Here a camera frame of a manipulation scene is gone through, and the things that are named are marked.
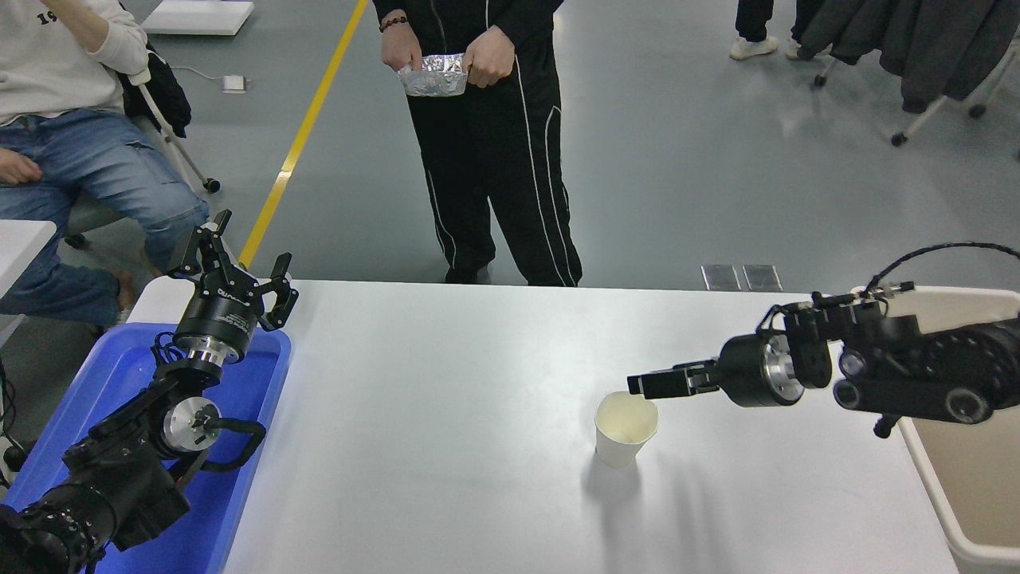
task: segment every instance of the yellow floor line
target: yellow floor line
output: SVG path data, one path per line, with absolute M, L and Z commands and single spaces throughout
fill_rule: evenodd
M 354 37 L 354 31 L 358 28 L 358 21 L 361 20 L 361 14 L 365 11 L 367 4 L 368 0 L 358 0 L 358 5 L 354 7 L 354 13 L 351 14 L 347 29 L 340 38 L 340 44 L 337 45 L 337 50 L 333 53 L 333 59 L 329 60 L 329 66 L 326 67 L 322 81 L 319 82 L 318 90 L 315 91 L 315 97 L 312 98 L 312 103 L 308 106 L 308 111 L 305 112 L 305 118 L 301 122 L 301 127 L 298 128 L 298 135 L 294 137 L 294 143 L 291 144 L 291 150 L 287 153 L 284 166 L 280 167 L 276 181 L 272 185 L 272 190 L 269 191 L 269 197 L 262 205 L 262 211 L 259 212 L 258 219 L 255 220 L 255 226 L 252 227 L 252 231 L 248 234 L 248 241 L 245 242 L 245 247 L 241 250 L 241 256 L 238 257 L 238 260 L 247 267 L 251 266 L 252 259 L 255 258 L 255 253 L 265 236 L 265 230 L 269 227 L 269 221 L 272 220 L 272 216 L 276 212 L 276 206 L 279 205 L 279 200 L 284 197 L 287 184 L 291 180 L 291 174 L 294 173 L 294 167 L 298 164 L 298 159 L 301 158 L 301 152 L 305 149 L 308 136 L 311 134 L 312 127 L 315 126 L 315 120 L 322 109 L 322 102 L 325 101 L 329 88 L 333 87 L 340 62 L 344 59 L 344 54 L 347 52 L 347 47 L 351 43 L 351 38 Z

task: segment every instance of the paper cup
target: paper cup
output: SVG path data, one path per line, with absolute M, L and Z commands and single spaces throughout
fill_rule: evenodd
M 595 452 L 606 465 L 621 469 L 631 462 L 659 427 L 659 409 L 640 395 L 606 396 L 595 414 Z

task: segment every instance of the jeans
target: jeans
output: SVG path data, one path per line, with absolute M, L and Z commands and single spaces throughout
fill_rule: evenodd
M 145 252 L 160 269 L 171 266 L 178 238 L 202 224 L 209 206 L 122 113 L 76 109 L 58 117 L 21 116 L 0 127 L 0 147 L 39 164 L 43 178 L 0 184 L 0 218 L 51 220 L 57 232 L 3 299 L 0 314 L 24 314 L 95 325 L 117 318 L 112 273 L 60 262 L 57 245 L 79 193 L 88 193 L 136 219 Z

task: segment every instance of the black track pants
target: black track pants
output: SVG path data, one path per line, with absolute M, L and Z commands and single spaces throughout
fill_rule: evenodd
M 789 30 L 798 43 L 825 0 L 797 0 L 797 21 Z M 773 0 L 738 0 L 736 33 L 748 42 L 762 42 L 768 36 L 765 23 L 772 19 Z
M 496 256 L 492 202 L 528 284 L 575 286 L 581 266 L 570 239 L 560 172 L 560 90 L 552 39 L 516 56 L 495 86 L 450 98 L 409 97 L 436 233 L 450 266 L 475 269 Z

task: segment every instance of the blue plastic tray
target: blue plastic tray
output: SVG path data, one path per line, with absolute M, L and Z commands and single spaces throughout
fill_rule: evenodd
M 20 511 L 67 477 L 60 460 L 64 451 L 151 382 L 155 361 L 149 348 L 157 334 L 175 328 L 131 323 L 99 341 L 4 499 L 5 505 Z M 224 366 L 222 382 L 204 397 L 215 403 L 224 417 L 255 419 L 269 429 L 290 363 L 291 342 L 287 335 L 258 331 L 245 360 Z M 246 440 L 246 436 L 224 433 L 212 447 L 210 460 L 233 460 Z M 191 512 L 155 540 L 124 553 L 110 544 L 97 573 L 219 574 L 261 453 L 260 448 L 238 471 L 198 473 L 185 489 Z

